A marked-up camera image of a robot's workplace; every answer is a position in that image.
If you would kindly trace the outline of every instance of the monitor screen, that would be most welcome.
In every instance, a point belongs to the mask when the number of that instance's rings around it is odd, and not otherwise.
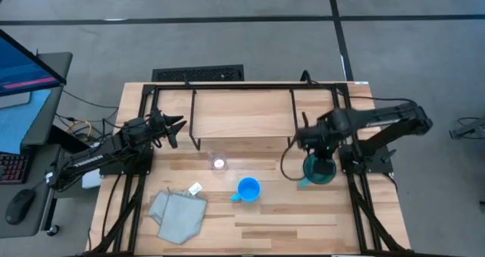
[[[59,86],[58,74],[0,30],[0,96]]]

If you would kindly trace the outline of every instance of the cup handle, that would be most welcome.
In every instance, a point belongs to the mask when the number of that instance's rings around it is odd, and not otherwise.
[[[233,196],[230,197],[230,199],[235,202],[235,201],[238,201],[238,200],[241,200],[241,196],[237,193]]]

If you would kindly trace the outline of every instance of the computer mouse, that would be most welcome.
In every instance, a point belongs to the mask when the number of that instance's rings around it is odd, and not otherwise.
[[[8,203],[7,211],[5,212],[5,220],[9,224],[19,224],[29,211],[30,205],[36,198],[36,191],[25,189],[21,190]]]

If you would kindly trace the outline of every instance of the computer monitor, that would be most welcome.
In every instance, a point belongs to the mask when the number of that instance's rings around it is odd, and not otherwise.
[[[34,90],[65,83],[63,77],[0,30],[0,108],[28,102]]]

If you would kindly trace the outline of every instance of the clear glass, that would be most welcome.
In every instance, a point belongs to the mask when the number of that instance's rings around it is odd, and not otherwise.
[[[215,171],[225,171],[227,169],[227,157],[223,152],[207,152],[209,167]]]

